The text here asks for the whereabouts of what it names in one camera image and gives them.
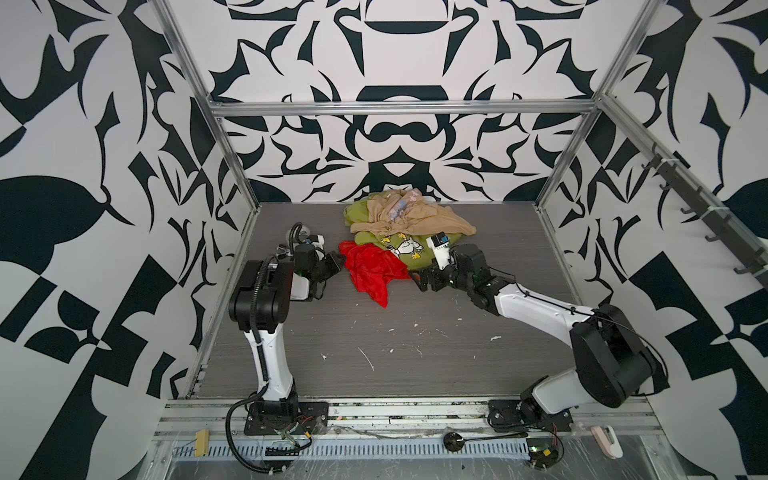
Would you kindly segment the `red cloth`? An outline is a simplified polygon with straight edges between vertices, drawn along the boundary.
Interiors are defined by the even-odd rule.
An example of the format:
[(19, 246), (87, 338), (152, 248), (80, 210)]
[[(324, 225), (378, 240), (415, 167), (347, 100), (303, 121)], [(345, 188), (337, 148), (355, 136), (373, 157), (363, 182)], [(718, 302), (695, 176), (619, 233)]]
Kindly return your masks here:
[(424, 260), (416, 253), (398, 253), (395, 249), (380, 248), (354, 241), (343, 241), (339, 253), (345, 257), (344, 266), (358, 292), (367, 293), (382, 308), (388, 306), (388, 285), (393, 280), (407, 280), (409, 271)]

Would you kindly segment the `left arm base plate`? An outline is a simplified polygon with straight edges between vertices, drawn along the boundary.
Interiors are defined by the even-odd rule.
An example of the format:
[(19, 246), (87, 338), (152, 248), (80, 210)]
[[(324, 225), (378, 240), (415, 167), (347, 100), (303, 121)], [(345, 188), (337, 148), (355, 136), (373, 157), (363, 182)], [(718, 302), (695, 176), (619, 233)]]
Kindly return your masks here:
[(249, 406), (244, 434), (264, 436), (296, 428), (312, 433), (327, 425), (330, 404), (315, 401), (257, 401)]

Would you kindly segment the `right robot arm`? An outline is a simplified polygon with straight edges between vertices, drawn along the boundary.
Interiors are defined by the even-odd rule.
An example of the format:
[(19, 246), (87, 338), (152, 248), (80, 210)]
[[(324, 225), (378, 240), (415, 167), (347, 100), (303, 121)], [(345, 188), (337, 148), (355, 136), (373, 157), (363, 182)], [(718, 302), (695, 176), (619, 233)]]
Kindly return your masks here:
[(474, 244), (434, 248), (426, 268), (411, 273), (421, 291), (463, 291), (472, 304), (495, 316), (525, 323), (571, 349), (574, 365), (535, 382), (520, 398), (523, 423), (532, 424), (584, 404), (618, 408), (640, 393), (664, 361), (613, 305), (587, 307), (537, 293), (489, 266)]

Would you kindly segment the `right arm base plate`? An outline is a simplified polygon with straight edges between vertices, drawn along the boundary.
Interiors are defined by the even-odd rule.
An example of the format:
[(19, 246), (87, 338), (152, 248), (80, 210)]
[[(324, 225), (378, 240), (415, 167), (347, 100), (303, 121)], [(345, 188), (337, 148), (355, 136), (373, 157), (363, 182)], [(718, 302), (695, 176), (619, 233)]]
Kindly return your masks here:
[(489, 426), (498, 433), (518, 430), (551, 430), (555, 433), (572, 431), (572, 416), (569, 410), (557, 414), (546, 413), (531, 399), (500, 400), (487, 403)]

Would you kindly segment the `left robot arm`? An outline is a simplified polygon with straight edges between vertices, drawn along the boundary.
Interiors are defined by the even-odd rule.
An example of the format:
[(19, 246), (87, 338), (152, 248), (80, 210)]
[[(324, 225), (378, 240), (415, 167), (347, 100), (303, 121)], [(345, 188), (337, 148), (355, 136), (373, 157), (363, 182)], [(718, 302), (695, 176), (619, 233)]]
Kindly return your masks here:
[(258, 377), (254, 413), (291, 419), (298, 415), (284, 324), (292, 303), (323, 297), (327, 281), (345, 261), (336, 251), (304, 244), (295, 247), (289, 259), (271, 255), (246, 262), (228, 302), (228, 315), (245, 335), (254, 358)]

